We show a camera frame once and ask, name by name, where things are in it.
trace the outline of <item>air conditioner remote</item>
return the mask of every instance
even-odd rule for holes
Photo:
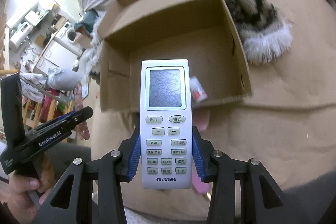
[[[191,188],[192,113],[188,60],[142,62],[140,137],[143,187]]]

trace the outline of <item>washing machine door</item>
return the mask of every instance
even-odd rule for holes
[[[66,39],[69,43],[75,44],[78,34],[73,27],[69,28],[66,32]]]

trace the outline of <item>minus button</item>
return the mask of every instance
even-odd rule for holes
[[[164,127],[152,128],[152,134],[153,135],[164,135],[165,134],[165,128]]]

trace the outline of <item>metal screw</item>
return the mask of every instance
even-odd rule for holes
[[[83,160],[81,158],[76,158],[73,160],[73,164],[74,165],[80,165],[82,164]]]
[[[112,157],[118,157],[120,155],[120,151],[119,150],[113,150],[112,152],[111,152],[111,156]]]
[[[251,159],[251,163],[253,165],[258,165],[260,163],[260,161],[258,159],[256,159],[256,158],[253,158],[253,159]]]
[[[223,155],[223,152],[222,151],[219,151],[219,150],[215,150],[212,152],[212,154],[215,156],[215,157],[221,157]]]

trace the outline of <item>fluffy fur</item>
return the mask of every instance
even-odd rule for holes
[[[269,64],[286,52],[293,40],[290,25],[267,0],[225,0],[244,46],[254,64]]]
[[[98,34],[98,26],[103,18],[98,17],[92,32],[91,48],[88,48],[79,59],[78,73],[82,76],[82,84],[93,78],[99,84],[100,78],[100,57],[104,39]]]

